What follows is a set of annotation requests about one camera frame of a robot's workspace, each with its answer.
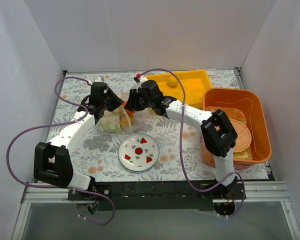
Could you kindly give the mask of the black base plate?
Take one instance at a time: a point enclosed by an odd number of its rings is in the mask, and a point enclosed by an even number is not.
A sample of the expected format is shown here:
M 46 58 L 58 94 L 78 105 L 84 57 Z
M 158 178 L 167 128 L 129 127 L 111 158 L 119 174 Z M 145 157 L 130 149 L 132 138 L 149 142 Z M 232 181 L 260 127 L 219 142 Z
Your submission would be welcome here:
M 97 182 L 92 191 L 97 196 L 69 190 L 67 199 L 82 203 L 96 202 L 99 211 L 115 210 L 176 210 L 198 209 L 213 211 L 214 201 L 233 206 L 235 201 L 245 199 L 244 187 L 237 180 L 232 194 L 221 195 L 218 191 L 198 192 L 208 189 L 215 180 L 183 181 L 128 181 Z

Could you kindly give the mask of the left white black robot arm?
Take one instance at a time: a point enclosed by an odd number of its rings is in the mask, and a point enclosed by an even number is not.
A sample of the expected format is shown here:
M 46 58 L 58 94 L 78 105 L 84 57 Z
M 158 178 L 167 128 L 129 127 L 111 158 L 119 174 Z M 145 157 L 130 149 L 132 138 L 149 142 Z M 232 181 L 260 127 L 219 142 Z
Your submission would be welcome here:
M 60 188 L 79 189 L 85 200 L 96 196 L 92 177 L 73 169 L 71 152 L 82 137 L 104 116 L 123 104 L 104 82 L 94 82 L 90 94 L 80 103 L 73 117 L 73 124 L 67 125 L 47 143 L 40 142 L 35 147 L 33 176 L 41 181 Z

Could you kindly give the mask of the round woven bamboo basket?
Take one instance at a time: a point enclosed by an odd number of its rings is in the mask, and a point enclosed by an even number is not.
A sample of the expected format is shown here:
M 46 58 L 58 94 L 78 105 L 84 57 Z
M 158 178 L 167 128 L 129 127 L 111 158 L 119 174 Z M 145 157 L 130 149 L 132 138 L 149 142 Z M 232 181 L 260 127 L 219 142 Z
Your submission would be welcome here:
M 252 135 L 248 129 L 248 127 L 238 121 L 231 119 L 230 120 L 232 126 L 234 127 L 234 130 L 237 133 L 237 138 L 235 140 L 235 147 L 234 147 L 234 153 L 242 153 L 246 151 L 252 142 Z

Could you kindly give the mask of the green bamboo placemat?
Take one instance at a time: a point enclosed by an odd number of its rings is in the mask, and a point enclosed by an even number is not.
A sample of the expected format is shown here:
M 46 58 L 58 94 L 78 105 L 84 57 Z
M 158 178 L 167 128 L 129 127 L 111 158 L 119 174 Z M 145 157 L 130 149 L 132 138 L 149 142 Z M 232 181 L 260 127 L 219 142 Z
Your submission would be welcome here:
M 247 126 L 247 122 L 245 120 L 239 120 Z M 234 158 L 236 159 L 244 159 L 244 160 L 252 160 L 250 146 L 247 150 L 241 153 L 234 153 Z

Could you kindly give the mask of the clear zip top bag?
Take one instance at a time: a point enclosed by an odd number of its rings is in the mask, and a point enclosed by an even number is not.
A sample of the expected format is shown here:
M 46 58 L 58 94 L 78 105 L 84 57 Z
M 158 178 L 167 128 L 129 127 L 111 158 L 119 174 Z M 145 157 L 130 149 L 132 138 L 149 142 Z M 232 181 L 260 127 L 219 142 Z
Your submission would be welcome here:
M 143 111 L 131 112 L 124 108 L 129 94 L 122 92 L 118 95 L 123 104 L 114 111 L 106 110 L 97 126 L 100 132 L 108 133 L 133 133 L 146 124 L 146 116 Z

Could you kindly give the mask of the yellow plastic tray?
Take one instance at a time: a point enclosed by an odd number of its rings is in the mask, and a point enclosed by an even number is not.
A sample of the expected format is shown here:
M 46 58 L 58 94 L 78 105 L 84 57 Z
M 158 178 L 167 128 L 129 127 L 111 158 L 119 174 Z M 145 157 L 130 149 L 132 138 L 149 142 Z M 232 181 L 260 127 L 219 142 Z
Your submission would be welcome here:
M 175 72 L 174 74 L 179 78 L 185 90 L 185 103 L 191 107 L 202 110 L 204 93 L 213 87 L 207 71 L 205 69 L 188 70 Z M 182 101 L 184 95 L 180 84 L 178 83 L 176 87 L 169 87 L 167 85 L 167 80 L 171 76 L 170 73 L 165 73 L 147 75 L 146 78 L 155 81 L 165 96 L 175 97 L 179 101 Z

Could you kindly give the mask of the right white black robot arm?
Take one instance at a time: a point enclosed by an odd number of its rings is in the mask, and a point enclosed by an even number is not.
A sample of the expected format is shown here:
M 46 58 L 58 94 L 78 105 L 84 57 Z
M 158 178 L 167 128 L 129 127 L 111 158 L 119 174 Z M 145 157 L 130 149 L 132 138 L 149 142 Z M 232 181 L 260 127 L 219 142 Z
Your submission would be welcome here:
M 222 199 L 235 192 L 238 178 L 234 168 L 234 147 L 238 137 L 230 119 L 223 110 L 204 111 L 186 105 L 172 96 L 165 96 L 153 80 L 134 78 L 137 87 L 129 91 L 125 109 L 143 111 L 151 108 L 158 116 L 187 124 L 201 131 L 206 149 L 213 155 L 216 184 L 207 189 L 198 188 L 205 193 L 216 191 Z

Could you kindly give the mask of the smooth fake yellow lemon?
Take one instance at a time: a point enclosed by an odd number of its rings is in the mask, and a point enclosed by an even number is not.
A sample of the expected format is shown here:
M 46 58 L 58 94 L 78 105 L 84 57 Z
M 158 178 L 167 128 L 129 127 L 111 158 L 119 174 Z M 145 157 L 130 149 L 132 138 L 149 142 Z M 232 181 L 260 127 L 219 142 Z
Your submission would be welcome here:
M 178 84 L 179 82 L 174 76 L 169 77 L 167 80 L 167 85 L 171 88 L 176 87 Z

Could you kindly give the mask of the wrinkled fake yellow lemon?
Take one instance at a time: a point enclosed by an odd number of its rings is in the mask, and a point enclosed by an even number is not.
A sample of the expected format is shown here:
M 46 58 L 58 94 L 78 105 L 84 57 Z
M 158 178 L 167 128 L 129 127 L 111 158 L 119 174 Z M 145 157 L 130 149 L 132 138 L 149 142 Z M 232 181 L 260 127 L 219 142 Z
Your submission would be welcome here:
M 134 123 L 134 116 L 122 116 L 119 120 L 119 123 L 121 128 L 130 128 Z

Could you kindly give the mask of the watermelon pattern ceramic plate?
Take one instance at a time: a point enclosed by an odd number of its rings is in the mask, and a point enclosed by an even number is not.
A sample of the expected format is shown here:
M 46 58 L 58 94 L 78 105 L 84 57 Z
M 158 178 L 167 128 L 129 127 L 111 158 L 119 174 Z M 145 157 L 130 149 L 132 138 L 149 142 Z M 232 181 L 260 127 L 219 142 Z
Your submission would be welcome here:
M 145 133 L 133 133 L 125 137 L 118 147 L 121 164 L 133 172 L 151 169 L 159 159 L 160 148 L 157 141 Z

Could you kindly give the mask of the orange plastic tub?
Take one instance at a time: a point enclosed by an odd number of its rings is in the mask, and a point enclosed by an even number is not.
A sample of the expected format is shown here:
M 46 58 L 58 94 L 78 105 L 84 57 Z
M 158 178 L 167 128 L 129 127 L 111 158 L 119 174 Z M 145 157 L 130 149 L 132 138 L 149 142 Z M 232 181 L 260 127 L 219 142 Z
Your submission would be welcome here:
M 236 170 L 262 164 L 272 156 L 267 124 L 259 97 L 251 91 L 232 88 L 212 88 L 203 95 L 203 109 L 223 110 L 230 120 L 246 121 L 252 135 L 251 160 L 234 158 Z

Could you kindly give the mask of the fake orange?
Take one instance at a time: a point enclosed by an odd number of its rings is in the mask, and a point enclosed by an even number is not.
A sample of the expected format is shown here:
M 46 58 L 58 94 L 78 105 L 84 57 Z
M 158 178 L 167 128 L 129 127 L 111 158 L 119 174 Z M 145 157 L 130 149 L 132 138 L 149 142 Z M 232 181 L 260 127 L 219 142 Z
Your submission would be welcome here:
M 127 108 L 126 108 L 126 105 L 127 105 L 127 100 L 126 101 L 124 101 L 124 103 L 123 103 L 123 109 L 126 111 L 126 113 L 129 115 L 129 116 L 132 116 L 136 111 L 135 110 L 128 110 Z

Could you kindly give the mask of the aluminium frame rail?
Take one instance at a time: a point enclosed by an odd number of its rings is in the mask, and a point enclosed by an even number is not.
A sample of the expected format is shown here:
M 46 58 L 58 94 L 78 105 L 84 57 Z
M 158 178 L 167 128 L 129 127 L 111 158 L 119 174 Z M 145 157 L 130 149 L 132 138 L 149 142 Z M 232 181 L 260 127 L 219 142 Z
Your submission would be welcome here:
M 190 125 L 210 140 L 217 155 L 210 180 L 191 178 L 182 134 L 161 142 L 153 133 L 99 158 L 119 167 L 120 180 L 76 170 L 78 142 L 97 128 L 104 110 L 119 107 L 113 83 L 94 84 L 88 107 L 50 140 L 34 148 L 33 193 L 23 239 L 27 240 L 300 240 L 284 183 L 244 180 L 231 163 L 235 131 L 221 111 L 209 113 L 176 100 L 153 81 L 129 87 L 128 109 L 152 108 L 156 117 Z

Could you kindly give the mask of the floral pattern table mat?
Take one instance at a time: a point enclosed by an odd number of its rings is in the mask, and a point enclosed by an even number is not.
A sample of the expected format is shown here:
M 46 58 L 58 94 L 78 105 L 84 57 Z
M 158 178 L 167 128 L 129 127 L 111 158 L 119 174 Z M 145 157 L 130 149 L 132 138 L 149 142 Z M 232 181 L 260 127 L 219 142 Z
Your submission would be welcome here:
M 48 141 L 65 144 L 73 169 L 98 182 L 215 178 L 202 156 L 201 132 L 149 108 L 131 117 L 118 108 L 98 123 L 88 116 L 81 123 L 56 125 Z

